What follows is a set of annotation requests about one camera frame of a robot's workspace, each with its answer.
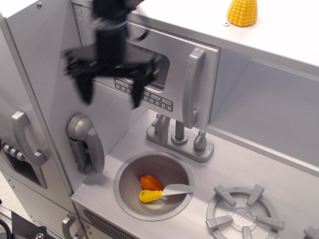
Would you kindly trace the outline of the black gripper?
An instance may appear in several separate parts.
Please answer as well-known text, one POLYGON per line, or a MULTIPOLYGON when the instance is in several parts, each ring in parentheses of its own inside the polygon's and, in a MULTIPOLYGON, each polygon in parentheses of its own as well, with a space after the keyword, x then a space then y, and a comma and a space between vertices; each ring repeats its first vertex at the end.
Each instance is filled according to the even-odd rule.
POLYGON ((161 55, 129 41, 126 24, 115 28, 95 29, 95 42, 64 51, 66 74, 76 78, 81 99, 91 104, 92 78, 122 77, 133 80, 133 105, 140 106, 144 87, 160 70, 161 55))

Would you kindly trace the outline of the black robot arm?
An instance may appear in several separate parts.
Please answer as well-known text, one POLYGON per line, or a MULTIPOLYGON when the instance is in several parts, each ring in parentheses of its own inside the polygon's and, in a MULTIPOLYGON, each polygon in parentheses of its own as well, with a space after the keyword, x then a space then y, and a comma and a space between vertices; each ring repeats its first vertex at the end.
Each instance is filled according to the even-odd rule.
POLYGON ((139 0, 93 1, 91 25, 95 42, 65 50, 66 74, 76 83, 82 100, 90 104, 95 77, 123 77, 133 80, 132 100, 139 107, 144 87, 155 80, 160 56, 128 42, 128 15, 139 0))

